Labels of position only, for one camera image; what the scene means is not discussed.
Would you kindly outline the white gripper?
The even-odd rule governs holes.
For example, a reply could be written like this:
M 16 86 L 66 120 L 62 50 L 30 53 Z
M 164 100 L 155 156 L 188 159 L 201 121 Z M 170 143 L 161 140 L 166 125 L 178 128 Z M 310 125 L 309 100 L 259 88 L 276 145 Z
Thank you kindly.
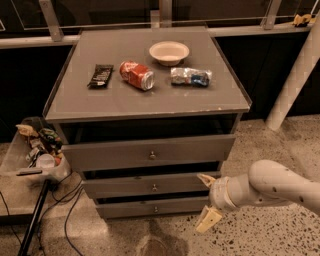
M 236 179 L 232 177 L 215 179 L 210 175 L 201 173 L 197 177 L 206 187 L 210 188 L 209 199 L 213 206 L 204 206 L 195 225 L 197 232 L 204 233 L 222 219 L 221 212 L 232 212 L 238 209 L 231 197 L 231 190 L 236 183 Z

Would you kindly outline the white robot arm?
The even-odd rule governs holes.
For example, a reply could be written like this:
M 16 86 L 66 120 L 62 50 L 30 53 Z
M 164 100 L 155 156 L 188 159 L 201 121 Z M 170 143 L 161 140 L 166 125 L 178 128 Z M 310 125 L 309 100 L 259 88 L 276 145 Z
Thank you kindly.
M 246 174 L 215 179 L 198 174 L 209 189 L 209 205 L 205 205 L 196 224 L 204 233 L 218 223 L 225 213 L 244 206 L 276 207 L 296 203 L 320 215 L 320 183 L 306 179 L 286 166 L 259 160 Z

